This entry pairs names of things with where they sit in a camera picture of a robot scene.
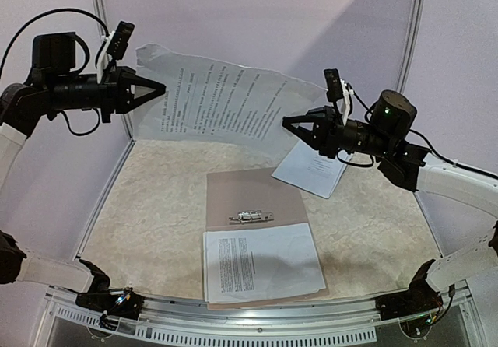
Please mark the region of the printed paper sheet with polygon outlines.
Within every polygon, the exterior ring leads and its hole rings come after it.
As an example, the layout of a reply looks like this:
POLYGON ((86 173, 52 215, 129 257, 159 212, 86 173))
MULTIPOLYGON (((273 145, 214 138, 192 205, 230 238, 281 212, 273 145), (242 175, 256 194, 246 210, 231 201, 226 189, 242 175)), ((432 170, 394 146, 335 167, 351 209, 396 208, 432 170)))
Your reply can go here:
POLYGON ((137 74, 166 87, 134 110, 136 139, 230 143, 281 157, 296 142, 282 119, 324 98, 324 88, 268 69, 177 54, 158 44, 135 54, 137 74))
POLYGON ((308 223, 203 233, 204 299, 271 302, 326 289, 308 223))

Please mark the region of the translucent brown folder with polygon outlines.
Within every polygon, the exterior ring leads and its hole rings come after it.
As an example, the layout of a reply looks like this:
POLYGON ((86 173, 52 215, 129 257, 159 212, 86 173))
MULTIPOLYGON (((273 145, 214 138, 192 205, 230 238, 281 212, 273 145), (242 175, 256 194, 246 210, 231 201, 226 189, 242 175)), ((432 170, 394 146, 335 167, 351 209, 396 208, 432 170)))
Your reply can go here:
POLYGON ((202 236, 210 310, 328 294, 300 191, 271 168, 210 173, 202 236))

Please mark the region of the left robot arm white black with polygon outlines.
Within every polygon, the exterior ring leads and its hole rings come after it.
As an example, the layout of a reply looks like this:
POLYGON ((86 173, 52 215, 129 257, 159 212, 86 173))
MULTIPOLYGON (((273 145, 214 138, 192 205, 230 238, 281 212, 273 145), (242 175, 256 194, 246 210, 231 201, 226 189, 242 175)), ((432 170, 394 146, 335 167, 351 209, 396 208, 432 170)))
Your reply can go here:
MULTIPOLYGON (((166 87, 135 70, 110 63, 96 74, 75 66, 75 49, 89 48, 74 32, 52 33, 33 40, 32 66, 24 83, 7 86, 1 95, 1 178, 5 179, 26 140, 42 117, 54 119, 69 110, 93 110, 98 123, 112 114, 127 114, 162 96, 166 87)), ((110 280, 89 261, 63 261, 22 249, 1 234, 1 283, 37 282, 84 293, 99 311, 116 303, 110 280)))

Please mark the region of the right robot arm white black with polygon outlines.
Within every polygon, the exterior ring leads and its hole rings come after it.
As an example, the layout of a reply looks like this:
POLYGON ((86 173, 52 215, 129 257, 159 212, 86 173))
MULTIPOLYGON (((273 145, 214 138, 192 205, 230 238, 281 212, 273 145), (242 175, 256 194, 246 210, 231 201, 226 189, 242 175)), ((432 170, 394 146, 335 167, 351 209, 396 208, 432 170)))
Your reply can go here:
POLYGON ((450 161, 429 146, 406 141, 416 108, 400 93, 385 90, 370 109, 367 122, 344 118, 336 106, 284 117, 282 126, 320 155, 341 151, 373 158, 395 186, 443 196, 497 216, 497 176, 450 161))

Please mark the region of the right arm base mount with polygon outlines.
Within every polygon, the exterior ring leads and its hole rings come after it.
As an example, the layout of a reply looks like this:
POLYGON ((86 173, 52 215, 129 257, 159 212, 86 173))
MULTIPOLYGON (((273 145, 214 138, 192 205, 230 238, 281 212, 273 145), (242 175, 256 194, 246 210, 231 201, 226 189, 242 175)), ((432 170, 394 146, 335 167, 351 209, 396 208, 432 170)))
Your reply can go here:
POLYGON ((407 290, 381 295, 375 298, 375 307, 380 312, 381 320, 407 317, 417 313, 429 312, 437 308, 430 316, 427 324, 433 324, 449 311, 454 294, 455 284, 448 287, 450 301, 444 306, 443 298, 438 291, 433 290, 425 282, 411 283, 407 290))

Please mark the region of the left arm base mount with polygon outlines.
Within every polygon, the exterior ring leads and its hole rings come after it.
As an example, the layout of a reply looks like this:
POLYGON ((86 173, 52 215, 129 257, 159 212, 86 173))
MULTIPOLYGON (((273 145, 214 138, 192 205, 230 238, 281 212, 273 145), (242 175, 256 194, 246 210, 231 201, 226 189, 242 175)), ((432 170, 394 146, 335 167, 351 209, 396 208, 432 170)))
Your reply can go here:
POLYGON ((137 321, 142 312, 144 298, 132 287, 109 289, 98 293, 83 293, 76 297, 78 307, 112 317, 137 321))

